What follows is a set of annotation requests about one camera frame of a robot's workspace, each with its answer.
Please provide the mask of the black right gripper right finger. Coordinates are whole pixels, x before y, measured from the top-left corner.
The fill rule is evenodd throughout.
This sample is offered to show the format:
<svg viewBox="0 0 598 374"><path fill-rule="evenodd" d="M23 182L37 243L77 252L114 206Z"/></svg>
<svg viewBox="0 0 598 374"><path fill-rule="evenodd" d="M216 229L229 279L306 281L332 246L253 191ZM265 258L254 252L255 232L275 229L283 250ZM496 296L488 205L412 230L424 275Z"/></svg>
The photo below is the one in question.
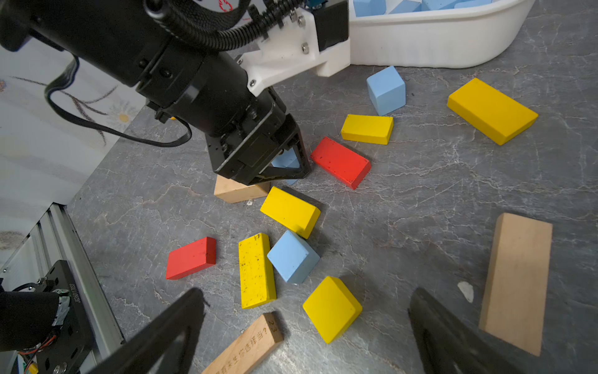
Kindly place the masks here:
<svg viewBox="0 0 598 374"><path fill-rule="evenodd" d="M408 315L426 373L520 373L423 288Z"/></svg>

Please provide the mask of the light blue cube block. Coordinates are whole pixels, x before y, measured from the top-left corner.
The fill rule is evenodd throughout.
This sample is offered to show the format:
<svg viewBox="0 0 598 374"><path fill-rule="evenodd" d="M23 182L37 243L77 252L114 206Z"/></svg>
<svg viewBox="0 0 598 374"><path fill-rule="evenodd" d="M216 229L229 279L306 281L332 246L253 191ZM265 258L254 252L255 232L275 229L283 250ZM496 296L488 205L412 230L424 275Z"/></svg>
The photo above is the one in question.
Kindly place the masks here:
<svg viewBox="0 0 598 374"><path fill-rule="evenodd" d="M455 4L461 2L461 0L422 0L421 10L422 11L436 11L444 9L453 9Z"/></svg>
<svg viewBox="0 0 598 374"><path fill-rule="evenodd" d="M267 254L269 261L287 283L303 283L320 256L300 236L287 230Z"/></svg>
<svg viewBox="0 0 598 374"><path fill-rule="evenodd" d="M394 66L369 76L366 82L369 98L379 116L406 105L406 84Z"/></svg>
<svg viewBox="0 0 598 374"><path fill-rule="evenodd" d="M353 0L356 17L380 16L386 13L386 0Z"/></svg>
<svg viewBox="0 0 598 374"><path fill-rule="evenodd" d="M274 168L300 168L301 164L297 159L297 154L294 149L284 151L283 154L276 156L271 165Z"/></svg>
<svg viewBox="0 0 598 374"><path fill-rule="evenodd" d="M493 3L493 0L467 0L463 2L458 2L455 4L455 9L466 9L466 8L473 8L478 6L486 6Z"/></svg>

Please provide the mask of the yellow flat block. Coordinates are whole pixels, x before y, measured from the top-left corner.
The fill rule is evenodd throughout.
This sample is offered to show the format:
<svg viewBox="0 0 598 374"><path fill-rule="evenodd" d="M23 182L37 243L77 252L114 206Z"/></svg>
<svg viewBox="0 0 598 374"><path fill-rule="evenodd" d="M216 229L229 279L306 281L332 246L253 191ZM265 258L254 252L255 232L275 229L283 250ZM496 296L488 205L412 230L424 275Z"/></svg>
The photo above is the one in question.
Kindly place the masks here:
<svg viewBox="0 0 598 374"><path fill-rule="evenodd" d="M308 239L321 211L314 205L272 187L260 211L304 239Z"/></svg>

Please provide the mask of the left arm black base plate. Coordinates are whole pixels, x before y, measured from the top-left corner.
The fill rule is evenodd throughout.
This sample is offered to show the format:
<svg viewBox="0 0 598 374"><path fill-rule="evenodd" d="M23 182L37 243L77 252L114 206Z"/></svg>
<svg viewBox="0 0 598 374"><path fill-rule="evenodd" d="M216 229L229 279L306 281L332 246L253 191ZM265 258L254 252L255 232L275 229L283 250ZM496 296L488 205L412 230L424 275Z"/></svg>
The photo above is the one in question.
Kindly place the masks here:
<svg viewBox="0 0 598 374"><path fill-rule="evenodd" d="M54 339L36 354L40 373L80 373L90 354L94 335L83 297L65 260L57 261L45 276L45 292L59 296L50 337Z"/></svg>

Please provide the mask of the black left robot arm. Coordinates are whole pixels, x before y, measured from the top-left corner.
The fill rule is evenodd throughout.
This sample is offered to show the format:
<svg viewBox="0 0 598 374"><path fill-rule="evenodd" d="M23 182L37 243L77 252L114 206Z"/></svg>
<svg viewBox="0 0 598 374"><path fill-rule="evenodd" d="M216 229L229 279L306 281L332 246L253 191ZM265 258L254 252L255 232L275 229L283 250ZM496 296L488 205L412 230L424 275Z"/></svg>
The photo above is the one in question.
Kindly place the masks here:
<svg viewBox="0 0 598 374"><path fill-rule="evenodd" d="M107 132L107 126L61 108L54 93L69 88L81 62L135 87L159 122L174 119L185 134L206 137L213 171L243 185L303 179L311 170L301 131L277 93L252 93L249 75L230 51L264 37L300 6L268 1L259 11L241 1L216 12L193 1L4 1L1 45L19 51L37 39L73 59L45 87L64 120Z"/></svg>

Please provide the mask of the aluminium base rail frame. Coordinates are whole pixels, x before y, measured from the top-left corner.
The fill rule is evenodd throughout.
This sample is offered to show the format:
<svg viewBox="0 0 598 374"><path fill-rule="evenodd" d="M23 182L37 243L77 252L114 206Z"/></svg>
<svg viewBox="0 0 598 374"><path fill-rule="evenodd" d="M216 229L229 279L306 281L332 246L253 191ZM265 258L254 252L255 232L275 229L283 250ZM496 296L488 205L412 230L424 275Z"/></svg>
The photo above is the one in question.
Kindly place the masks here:
<svg viewBox="0 0 598 374"><path fill-rule="evenodd" d="M115 315L65 206L52 204L22 246L1 264L6 291L54 291L69 297L69 311L54 341L28 359L1 354L3 373L89 373L125 342Z"/></svg>

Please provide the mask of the white plastic tub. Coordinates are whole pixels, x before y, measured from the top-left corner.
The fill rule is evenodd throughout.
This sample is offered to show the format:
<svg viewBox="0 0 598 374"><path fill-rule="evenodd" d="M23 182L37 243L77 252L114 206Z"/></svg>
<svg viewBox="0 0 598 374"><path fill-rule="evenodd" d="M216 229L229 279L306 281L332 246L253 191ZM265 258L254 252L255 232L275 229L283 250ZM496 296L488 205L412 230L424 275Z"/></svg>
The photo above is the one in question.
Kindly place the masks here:
<svg viewBox="0 0 598 374"><path fill-rule="evenodd" d="M465 69L498 57L514 42L534 0L358 17L349 7L354 65Z"/></svg>

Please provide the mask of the natural wood long block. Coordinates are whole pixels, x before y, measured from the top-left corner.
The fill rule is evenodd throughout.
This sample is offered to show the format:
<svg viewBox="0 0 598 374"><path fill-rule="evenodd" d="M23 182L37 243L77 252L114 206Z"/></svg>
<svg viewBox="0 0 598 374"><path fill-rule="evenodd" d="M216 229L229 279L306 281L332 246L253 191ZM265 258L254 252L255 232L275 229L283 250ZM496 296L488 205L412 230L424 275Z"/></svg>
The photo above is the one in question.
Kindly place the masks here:
<svg viewBox="0 0 598 374"><path fill-rule="evenodd" d="M250 373L283 342L273 313L263 313L202 373Z"/></svg>
<svg viewBox="0 0 598 374"><path fill-rule="evenodd" d="M531 355L541 352L553 225L499 216L479 328Z"/></svg>

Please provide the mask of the yellow long block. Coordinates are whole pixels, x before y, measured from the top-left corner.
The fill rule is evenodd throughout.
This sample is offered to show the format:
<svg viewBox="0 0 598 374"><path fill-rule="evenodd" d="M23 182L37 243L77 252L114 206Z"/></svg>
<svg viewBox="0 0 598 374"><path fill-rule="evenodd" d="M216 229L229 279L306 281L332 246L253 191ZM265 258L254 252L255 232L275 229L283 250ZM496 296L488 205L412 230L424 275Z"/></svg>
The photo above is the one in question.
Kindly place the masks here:
<svg viewBox="0 0 598 374"><path fill-rule="evenodd" d="M277 299L273 265L267 255L269 236L259 233L238 245L241 308L252 309Z"/></svg>

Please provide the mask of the yellow rectangular block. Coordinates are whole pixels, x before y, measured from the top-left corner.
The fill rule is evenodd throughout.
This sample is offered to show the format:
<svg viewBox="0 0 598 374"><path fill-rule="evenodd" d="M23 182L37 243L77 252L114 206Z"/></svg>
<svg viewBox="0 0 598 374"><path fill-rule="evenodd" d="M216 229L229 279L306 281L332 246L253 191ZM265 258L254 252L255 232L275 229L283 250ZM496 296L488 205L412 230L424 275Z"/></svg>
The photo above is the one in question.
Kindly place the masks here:
<svg viewBox="0 0 598 374"><path fill-rule="evenodd" d="M529 129L539 117L478 78L450 94L447 106L499 146Z"/></svg>

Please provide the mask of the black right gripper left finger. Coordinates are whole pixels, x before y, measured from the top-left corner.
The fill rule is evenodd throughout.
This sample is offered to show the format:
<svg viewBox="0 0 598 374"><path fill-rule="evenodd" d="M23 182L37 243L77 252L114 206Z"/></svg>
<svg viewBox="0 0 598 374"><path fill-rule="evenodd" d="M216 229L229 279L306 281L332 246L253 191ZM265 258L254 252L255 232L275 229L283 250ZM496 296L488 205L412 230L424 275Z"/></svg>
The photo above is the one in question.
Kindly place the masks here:
<svg viewBox="0 0 598 374"><path fill-rule="evenodd" d="M188 373L205 316L205 299L191 288L92 373Z"/></svg>

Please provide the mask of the red long block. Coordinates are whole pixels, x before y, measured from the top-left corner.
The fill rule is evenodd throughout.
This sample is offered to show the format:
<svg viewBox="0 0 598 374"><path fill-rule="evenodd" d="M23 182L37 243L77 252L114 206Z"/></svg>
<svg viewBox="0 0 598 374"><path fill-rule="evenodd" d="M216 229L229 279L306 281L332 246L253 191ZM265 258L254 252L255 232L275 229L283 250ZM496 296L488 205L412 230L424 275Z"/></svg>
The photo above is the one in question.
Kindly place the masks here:
<svg viewBox="0 0 598 374"><path fill-rule="evenodd" d="M179 280L216 265L216 239L205 237L169 253L167 280Z"/></svg>

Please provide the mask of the long light blue block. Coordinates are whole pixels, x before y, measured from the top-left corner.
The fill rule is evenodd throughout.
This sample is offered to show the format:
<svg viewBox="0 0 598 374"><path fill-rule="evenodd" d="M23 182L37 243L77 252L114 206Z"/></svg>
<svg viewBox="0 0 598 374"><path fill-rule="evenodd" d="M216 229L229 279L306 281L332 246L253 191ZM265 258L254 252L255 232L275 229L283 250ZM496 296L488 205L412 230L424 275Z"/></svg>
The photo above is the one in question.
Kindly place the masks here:
<svg viewBox="0 0 598 374"><path fill-rule="evenodd" d="M412 12L420 12L422 8L421 1L403 0L395 6L389 14L404 14Z"/></svg>

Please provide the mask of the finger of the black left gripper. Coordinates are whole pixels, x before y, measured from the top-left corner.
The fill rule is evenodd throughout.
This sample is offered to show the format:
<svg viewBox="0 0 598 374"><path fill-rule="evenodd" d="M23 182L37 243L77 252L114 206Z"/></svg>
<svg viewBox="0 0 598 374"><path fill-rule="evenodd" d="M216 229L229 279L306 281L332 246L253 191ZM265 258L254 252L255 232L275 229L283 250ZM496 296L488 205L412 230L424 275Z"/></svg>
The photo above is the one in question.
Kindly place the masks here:
<svg viewBox="0 0 598 374"><path fill-rule="evenodd" d="M278 181L292 186L311 172L301 131L292 115L286 115L284 123L274 133L274 140L280 147L252 179L252 185Z"/></svg>

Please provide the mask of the yellow small block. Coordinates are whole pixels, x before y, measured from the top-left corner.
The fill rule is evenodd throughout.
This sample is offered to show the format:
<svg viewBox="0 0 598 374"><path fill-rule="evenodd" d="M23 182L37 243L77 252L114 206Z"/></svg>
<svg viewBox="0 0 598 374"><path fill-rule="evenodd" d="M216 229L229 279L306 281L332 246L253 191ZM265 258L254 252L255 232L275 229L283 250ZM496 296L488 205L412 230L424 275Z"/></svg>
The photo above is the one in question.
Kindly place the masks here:
<svg viewBox="0 0 598 374"><path fill-rule="evenodd" d="M393 127L393 117L348 115L341 136L349 141L388 145Z"/></svg>

